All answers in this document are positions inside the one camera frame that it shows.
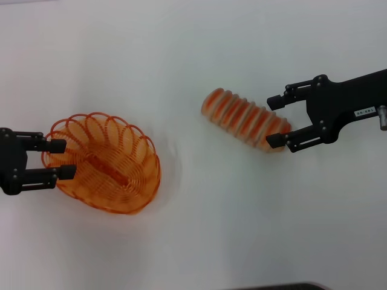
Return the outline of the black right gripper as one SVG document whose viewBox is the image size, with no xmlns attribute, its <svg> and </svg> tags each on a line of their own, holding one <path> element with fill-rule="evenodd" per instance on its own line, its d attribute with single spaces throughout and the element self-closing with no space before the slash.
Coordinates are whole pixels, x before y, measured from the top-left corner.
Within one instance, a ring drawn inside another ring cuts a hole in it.
<svg viewBox="0 0 387 290">
<path fill-rule="evenodd" d="M 381 130 L 386 130 L 385 69 L 340 83 L 322 75 L 288 84 L 283 95 L 268 98 L 267 104 L 275 111 L 304 100 L 313 125 L 267 136 L 271 148 L 287 146 L 295 153 L 319 144 L 331 144 L 347 124 L 376 116 Z"/>
</svg>

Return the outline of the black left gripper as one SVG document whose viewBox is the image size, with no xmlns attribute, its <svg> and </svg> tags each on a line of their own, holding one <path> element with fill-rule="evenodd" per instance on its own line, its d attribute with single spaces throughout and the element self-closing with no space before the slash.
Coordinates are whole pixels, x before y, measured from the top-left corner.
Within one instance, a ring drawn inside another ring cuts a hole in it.
<svg viewBox="0 0 387 290">
<path fill-rule="evenodd" d="M 72 180 L 76 165 L 26 169 L 26 151 L 64 153 L 67 141 L 47 140 L 42 132 L 12 131 L 1 128 L 1 189 L 6 195 L 21 191 L 53 189 L 58 180 Z"/>
</svg>

